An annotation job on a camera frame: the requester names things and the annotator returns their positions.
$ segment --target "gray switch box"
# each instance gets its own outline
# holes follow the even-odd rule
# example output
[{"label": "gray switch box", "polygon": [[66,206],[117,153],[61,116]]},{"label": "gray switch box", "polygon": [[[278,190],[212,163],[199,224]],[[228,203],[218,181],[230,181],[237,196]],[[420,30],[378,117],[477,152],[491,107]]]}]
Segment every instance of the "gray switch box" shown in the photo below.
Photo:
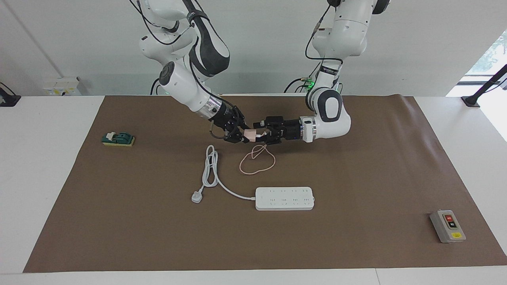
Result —
[{"label": "gray switch box", "polygon": [[439,239],[443,243],[466,240],[465,234],[451,210],[438,210],[429,215]]}]

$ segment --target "brown paper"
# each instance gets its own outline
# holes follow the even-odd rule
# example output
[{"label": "brown paper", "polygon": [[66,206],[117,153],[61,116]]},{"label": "brown paper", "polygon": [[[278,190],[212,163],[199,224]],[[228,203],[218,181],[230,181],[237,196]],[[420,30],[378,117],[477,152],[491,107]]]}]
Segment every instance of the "brown paper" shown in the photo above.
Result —
[{"label": "brown paper", "polygon": [[[302,97],[227,99],[250,125],[311,114]],[[170,97],[106,97],[24,272],[507,265],[414,98],[344,102],[349,134],[270,146],[275,167],[246,176],[238,164],[254,144],[213,139]],[[102,145],[111,131],[134,146]],[[231,190],[309,186],[314,209],[261,212],[220,187],[194,204],[209,144]],[[271,163],[262,154],[244,169]],[[467,241],[439,242],[428,217],[438,209],[454,211]]]}]

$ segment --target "white power strip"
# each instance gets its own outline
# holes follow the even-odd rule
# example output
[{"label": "white power strip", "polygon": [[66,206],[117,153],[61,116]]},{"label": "white power strip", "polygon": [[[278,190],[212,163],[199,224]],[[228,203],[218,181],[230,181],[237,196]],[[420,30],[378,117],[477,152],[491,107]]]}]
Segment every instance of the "white power strip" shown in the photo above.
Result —
[{"label": "white power strip", "polygon": [[259,187],[255,190],[255,208],[259,211],[297,211],[313,209],[310,187]]}]

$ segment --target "cable connector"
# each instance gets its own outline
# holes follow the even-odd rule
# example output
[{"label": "cable connector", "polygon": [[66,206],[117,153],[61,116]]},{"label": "cable connector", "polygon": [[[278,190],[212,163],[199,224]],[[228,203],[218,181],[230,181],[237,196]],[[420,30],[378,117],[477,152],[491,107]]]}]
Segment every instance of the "cable connector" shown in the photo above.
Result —
[{"label": "cable connector", "polygon": [[312,37],[313,35],[315,35],[317,33],[317,31],[320,29],[320,25],[322,24],[322,20],[324,19],[324,17],[322,17],[320,19],[320,21],[317,22],[317,24],[315,25],[315,28],[313,28],[313,34],[312,34]]},{"label": "cable connector", "polygon": [[194,193],[192,194],[192,202],[198,204],[199,202],[201,202],[202,200],[202,194],[199,193],[198,191],[194,191]]}]

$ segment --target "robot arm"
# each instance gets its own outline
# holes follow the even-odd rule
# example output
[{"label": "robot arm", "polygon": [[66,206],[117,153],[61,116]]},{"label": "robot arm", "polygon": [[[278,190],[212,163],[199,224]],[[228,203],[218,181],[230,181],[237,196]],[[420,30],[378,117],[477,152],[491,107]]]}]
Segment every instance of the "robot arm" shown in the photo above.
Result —
[{"label": "robot arm", "polygon": [[311,143],[317,138],[332,138],[348,133],[351,118],[343,104],[342,95],[337,91],[340,71],[345,58],[360,56],[366,49],[366,33],[371,16],[382,13],[389,2],[390,0],[328,0],[330,7],[336,8],[333,28],[320,28],[324,14],[311,37],[320,57],[311,58],[307,55],[309,59],[322,61],[315,85],[306,96],[306,104],[315,114],[299,118],[299,134],[295,132],[295,120],[284,121],[282,117],[267,117],[260,125],[254,124],[254,128],[260,128],[273,124],[273,120],[276,122],[274,127],[271,126],[274,130],[268,128],[271,130],[266,137],[268,144],[279,143],[282,137]]},{"label": "robot arm", "polygon": [[240,128],[249,127],[238,107],[213,94],[204,85],[204,81],[227,69],[230,54],[197,0],[140,1],[149,3],[151,12],[166,20],[178,21],[186,15],[196,35],[194,45],[183,58],[176,57],[173,52],[190,44],[188,36],[182,37],[187,30],[179,33],[178,37],[183,40],[175,41],[171,48],[150,42],[143,45],[146,39],[141,39],[143,53],[164,66],[160,73],[162,87],[178,102],[225,131],[225,136],[216,137],[210,130],[214,137],[232,143],[254,139],[267,144],[280,143],[282,138],[310,143],[316,138],[342,136],[349,131],[350,116],[337,91],[341,66],[345,58],[359,56],[365,50],[371,15],[383,12],[389,4],[389,0],[328,0],[330,7],[336,8],[333,28],[319,29],[321,19],[311,39],[320,58],[309,58],[322,61],[316,83],[306,98],[308,107],[315,114],[294,120],[267,117],[254,124],[254,128],[267,129],[267,132],[249,140],[240,131]]},{"label": "robot arm", "polygon": [[175,51],[190,45],[188,36],[175,41],[169,47],[153,41],[148,42],[146,37],[141,39],[143,53],[149,54],[149,58],[157,60],[164,66],[159,77],[161,86],[178,102],[224,130],[225,135],[219,138],[232,143],[240,141],[247,143],[248,139],[240,130],[240,128],[248,129],[241,111],[213,94],[204,85],[204,81],[227,69],[230,59],[229,49],[196,0],[170,2],[172,5],[160,0],[150,0],[149,5],[153,13],[170,20],[182,20],[186,17],[185,21],[195,32],[196,40],[184,57],[175,57]]}]

